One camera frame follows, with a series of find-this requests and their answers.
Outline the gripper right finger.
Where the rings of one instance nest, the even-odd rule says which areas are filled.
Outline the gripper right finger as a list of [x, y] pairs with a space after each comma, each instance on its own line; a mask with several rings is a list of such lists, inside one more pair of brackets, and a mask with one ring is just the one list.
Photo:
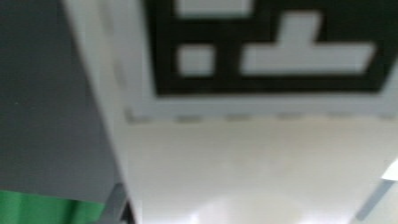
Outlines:
[[370, 195], [370, 197], [367, 199], [367, 202], [365, 202], [365, 204], [361, 206], [361, 209], [360, 209], [360, 211], [356, 213], [356, 219], [360, 221], [363, 221], [367, 219], [367, 217], [369, 217], [369, 215], [370, 215], [370, 213], [372, 213], [372, 211], [374, 211], [374, 209], [377, 207], [377, 204], [379, 204], [379, 202], [383, 200], [383, 197], [384, 197], [384, 195], [386, 195], [393, 185], [395, 185], [395, 181], [393, 180], [386, 180], [386, 179], [381, 180], [381, 183], [379, 183], [379, 185], [376, 187], [372, 195]]

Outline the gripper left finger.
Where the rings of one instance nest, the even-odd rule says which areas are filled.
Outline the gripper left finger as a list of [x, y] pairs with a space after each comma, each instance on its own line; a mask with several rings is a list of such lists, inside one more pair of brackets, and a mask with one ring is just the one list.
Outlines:
[[116, 184], [106, 203], [100, 224], [132, 224], [132, 211], [127, 190], [122, 183]]

